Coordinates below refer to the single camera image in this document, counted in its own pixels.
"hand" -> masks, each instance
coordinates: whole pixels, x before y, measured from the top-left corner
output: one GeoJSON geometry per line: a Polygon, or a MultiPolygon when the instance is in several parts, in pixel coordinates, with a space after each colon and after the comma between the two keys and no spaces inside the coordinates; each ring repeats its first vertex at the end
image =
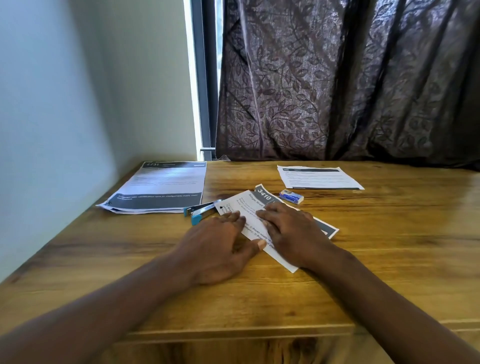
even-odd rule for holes
{"type": "Polygon", "coordinates": [[[213,284],[240,273],[248,261],[265,248],[265,240],[246,242],[233,251],[233,244],[245,226],[240,212],[226,213],[192,227],[172,252],[189,272],[191,284],[213,284]]]}
{"type": "Polygon", "coordinates": [[[336,248],[308,212],[274,202],[256,213],[264,220],[275,249],[297,267],[315,270],[318,259],[336,248]]]}

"person's right hand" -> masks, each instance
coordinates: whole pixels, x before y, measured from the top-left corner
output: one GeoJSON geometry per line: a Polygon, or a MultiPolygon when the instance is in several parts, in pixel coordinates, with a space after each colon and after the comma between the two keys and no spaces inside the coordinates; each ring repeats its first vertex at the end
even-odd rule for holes
{"type": "Polygon", "coordinates": [[[264,220],[275,249],[297,267],[315,270],[319,259],[337,249],[308,212],[275,202],[258,210],[257,216],[264,220]]]}

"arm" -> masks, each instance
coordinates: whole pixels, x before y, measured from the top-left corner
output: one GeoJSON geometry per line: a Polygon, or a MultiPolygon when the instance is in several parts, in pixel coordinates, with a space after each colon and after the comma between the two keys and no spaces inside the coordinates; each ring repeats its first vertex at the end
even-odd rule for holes
{"type": "Polygon", "coordinates": [[[239,213],[191,228],[171,253],[0,337],[0,363],[82,363],[144,320],[168,297],[239,273],[266,245],[233,244],[245,225],[239,213]]]}
{"type": "Polygon", "coordinates": [[[480,363],[480,353],[332,244],[313,217],[285,204],[257,211],[275,248],[313,271],[396,364],[480,363]]]}

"fingernail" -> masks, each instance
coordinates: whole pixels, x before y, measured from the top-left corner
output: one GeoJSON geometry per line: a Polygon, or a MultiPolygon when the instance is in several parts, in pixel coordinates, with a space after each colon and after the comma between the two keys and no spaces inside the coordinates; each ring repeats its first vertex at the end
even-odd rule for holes
{"type": "Polygon", "coordinates": [[[263,250],[267,246],[267,240],[261,239],[257,244],[260,250],[263,250]]]}

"dark patterned curtain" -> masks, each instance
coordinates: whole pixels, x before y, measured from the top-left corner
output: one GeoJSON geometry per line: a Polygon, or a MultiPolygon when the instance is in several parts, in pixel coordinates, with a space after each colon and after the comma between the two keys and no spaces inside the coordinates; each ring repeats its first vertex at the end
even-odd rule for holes
{"type": "Polygon", "coordinates": [[[480,160],[480,0],[225,0],[217,155],[480,160]]]}

